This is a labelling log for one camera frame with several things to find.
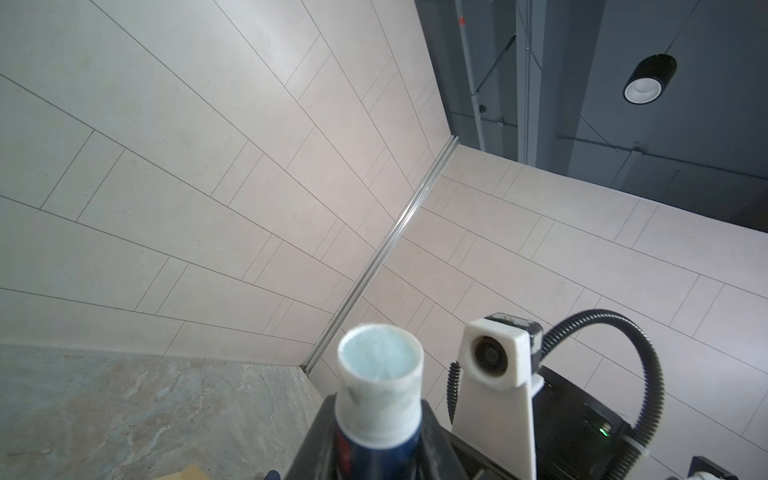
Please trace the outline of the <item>white glue stick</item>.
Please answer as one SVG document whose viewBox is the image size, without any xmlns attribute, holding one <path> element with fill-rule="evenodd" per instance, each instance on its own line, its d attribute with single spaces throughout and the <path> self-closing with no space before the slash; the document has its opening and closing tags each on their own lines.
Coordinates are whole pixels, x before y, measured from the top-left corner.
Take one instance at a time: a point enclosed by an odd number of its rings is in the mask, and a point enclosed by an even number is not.
<svg viewBox="0 0 768 480">
<path fill-rule="evenodd" d="M 414 479 L 424 351 L 393 325 L 363 324 L 337 348 L 336 472 L 340 479 Z"/>
</svg>

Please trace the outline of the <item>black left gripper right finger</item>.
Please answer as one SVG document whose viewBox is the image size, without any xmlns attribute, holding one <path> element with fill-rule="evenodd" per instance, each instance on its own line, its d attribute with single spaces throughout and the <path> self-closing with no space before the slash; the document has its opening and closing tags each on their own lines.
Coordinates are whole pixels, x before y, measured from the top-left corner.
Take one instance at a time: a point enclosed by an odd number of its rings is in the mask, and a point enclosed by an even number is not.
<svg viewBox="0 0 768 480">
<path fill-rule="evenodd" d="M 422 420 L 416 450 L 416 478 L 420 480 L 467 480 L 468 476 L 446 431 L 426 400 L 421 401 Z"/>
</svg>

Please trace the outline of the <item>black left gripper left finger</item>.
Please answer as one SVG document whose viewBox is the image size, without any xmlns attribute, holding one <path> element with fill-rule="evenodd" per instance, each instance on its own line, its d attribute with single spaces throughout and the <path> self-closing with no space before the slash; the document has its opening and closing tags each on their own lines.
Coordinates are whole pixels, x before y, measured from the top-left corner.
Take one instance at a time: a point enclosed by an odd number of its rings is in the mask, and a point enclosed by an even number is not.
<svg viewBox="0 0 768 480">
<path fill-rule="evenodd" d="M 335 480 L 337 478 L 336 395 L 326 397 L 284 475 L 286 480 Z"/>
</svg>

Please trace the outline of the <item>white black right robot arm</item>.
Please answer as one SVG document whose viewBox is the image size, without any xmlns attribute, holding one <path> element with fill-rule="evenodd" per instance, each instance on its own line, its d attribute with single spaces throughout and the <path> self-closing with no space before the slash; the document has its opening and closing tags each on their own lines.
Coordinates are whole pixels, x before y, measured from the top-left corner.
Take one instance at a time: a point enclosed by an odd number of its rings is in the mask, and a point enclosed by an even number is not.
<svg viewBox="0 0 768 480">
<path fill-rule="evenodd" d="M 592 325 L 617 329 L 638 354 L 644 390 L 634 423 L 542 364 Z M 648 454 L 664 394 L 650 339 L 622 314 L 586 310 L 545 331 L 498 312 L 464 328 L 448 373 L 448 438 L 470 479 L 625 479 Z"/>
</svg>

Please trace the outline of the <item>tan kraft envelope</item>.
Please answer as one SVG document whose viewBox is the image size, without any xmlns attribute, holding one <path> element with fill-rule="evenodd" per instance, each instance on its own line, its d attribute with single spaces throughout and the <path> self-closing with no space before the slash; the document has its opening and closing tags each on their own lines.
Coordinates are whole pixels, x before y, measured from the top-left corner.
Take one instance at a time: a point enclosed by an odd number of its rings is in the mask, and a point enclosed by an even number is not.
<svg viewBox="0 0 768 480">
<path fill-rule="evenodd" d="M 181 471 L 157 477 L 153 480 L 210 480 L 210 478 L 197 465 L 190 464 Z"/>
</svg>

